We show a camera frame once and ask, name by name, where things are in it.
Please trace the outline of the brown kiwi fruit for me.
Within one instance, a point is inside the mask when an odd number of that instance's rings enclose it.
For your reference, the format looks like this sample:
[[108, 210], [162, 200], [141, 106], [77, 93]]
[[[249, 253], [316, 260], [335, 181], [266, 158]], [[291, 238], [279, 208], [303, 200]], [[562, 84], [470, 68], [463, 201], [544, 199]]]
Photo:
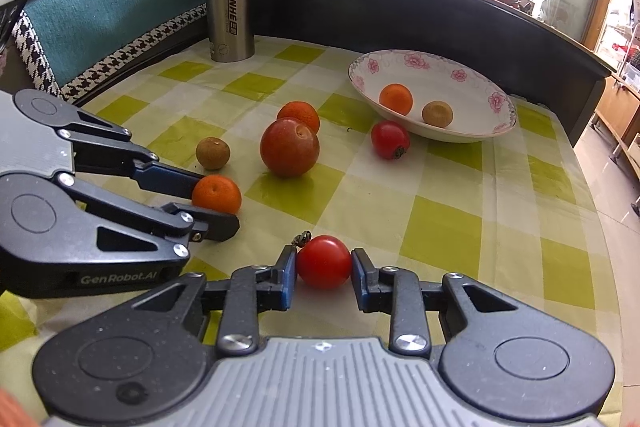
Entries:
[[226, 142], [216, 136], [206, 136], [198, 142], [195, 156], [204, 169], [219, 170], [228, 164], [231, 150]]
[[431, 101], [425, 104], [421, 112], [425, 124], [433, 127], [446, 128], [454, 120], [454, 111], [444, 101]]

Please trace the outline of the orange tangerine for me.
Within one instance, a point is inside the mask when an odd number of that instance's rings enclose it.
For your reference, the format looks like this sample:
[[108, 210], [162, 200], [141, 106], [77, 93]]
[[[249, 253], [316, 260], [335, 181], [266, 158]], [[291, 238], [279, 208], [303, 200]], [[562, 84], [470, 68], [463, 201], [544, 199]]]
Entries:
[[306, 126], [314, 133], [318, 133], [320, 130], [320, 117], [314, 108], [304, 101], [291, 101], [284, 104], [277, 115], [278, 119], [290, 118], [295, 119]]
[[220, 174], [204, 176], [192, 192], [192, 205], [222, 213], [236, 215], [242, 205], [239, 187]]
[[407, 116], [413, 108], [413, 96], [403, 84], [390, 83], [381, 90], [378, 103], [395, 113]]

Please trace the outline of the large red apple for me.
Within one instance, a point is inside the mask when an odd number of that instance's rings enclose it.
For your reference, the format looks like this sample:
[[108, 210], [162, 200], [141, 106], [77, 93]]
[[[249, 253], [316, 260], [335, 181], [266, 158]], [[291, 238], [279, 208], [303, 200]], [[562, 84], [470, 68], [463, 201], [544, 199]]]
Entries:
[[273, 121], [260, 140], [260, 157], [266, 167], [280, 178], [303, 176], [319, 157], [318, 136], [294, 118]]

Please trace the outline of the red cherry tomato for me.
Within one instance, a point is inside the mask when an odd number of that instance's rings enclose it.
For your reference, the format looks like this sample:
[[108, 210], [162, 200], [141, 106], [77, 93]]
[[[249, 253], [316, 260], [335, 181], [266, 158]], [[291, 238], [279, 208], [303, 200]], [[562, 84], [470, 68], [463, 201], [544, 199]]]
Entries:
[[334, 236], [313, 236], [305, 231], [294, 237], [293, 245], [297, 249], [297, 275], [312, 288], [320, 291], [335, 289], [352, 274], [352, 254]]
[[380, 121], [371, 130], [373, 150], [383, 159], [399, 159], [410, 147], [409, 133], [393, 121]]

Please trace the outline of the teal sofa blanket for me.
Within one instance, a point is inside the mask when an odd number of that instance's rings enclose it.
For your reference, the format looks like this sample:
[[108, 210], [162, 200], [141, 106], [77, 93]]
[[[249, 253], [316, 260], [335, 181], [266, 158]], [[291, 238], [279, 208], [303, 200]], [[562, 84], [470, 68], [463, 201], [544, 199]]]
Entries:
[[14, 39], [34, 85], [77, 100], [186, 29], [206, 0], [28, 0]]

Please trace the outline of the white floral bowl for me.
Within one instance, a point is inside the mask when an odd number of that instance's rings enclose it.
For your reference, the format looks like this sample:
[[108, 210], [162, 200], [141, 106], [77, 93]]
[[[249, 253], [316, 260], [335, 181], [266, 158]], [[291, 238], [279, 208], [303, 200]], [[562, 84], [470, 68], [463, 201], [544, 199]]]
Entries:
[[[495, 83], [471, 67], [439, 55], [408, 50], [369, 52], [352, 61], [348, 78], [378, 115], [423, 138], [473, 143], [504, 135], [518, 122], [514, 103]], [[406, 115], [380, 102], [383, 89], [394, 83], [412, 96]], [[452, 110], [447, 126], [423, 120], [422, 109], [432, 102], [445, 103]]]

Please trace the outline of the wooden tv cabinet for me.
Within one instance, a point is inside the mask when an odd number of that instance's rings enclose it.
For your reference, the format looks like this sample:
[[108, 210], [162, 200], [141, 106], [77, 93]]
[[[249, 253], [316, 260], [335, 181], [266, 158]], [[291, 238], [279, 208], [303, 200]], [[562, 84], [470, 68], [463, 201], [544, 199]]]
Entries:
[[610, 159], [614, 162], [628, 153], [639, 133], [639, 92], [617, 75], [605, 78], [605, 88], [594, 110], [591, 127], [608, 129], [615, 139]]

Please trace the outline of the dark coffee table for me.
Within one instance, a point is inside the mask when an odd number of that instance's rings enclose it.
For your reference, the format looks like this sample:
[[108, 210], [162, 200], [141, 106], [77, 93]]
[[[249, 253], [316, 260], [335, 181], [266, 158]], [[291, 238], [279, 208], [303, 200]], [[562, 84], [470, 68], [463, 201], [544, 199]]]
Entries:
[[250, 0], [248, 12], [258, 36], [451, 58], [546, 106], [572, 143], [613, 72], [579, 42], [496, 0]]

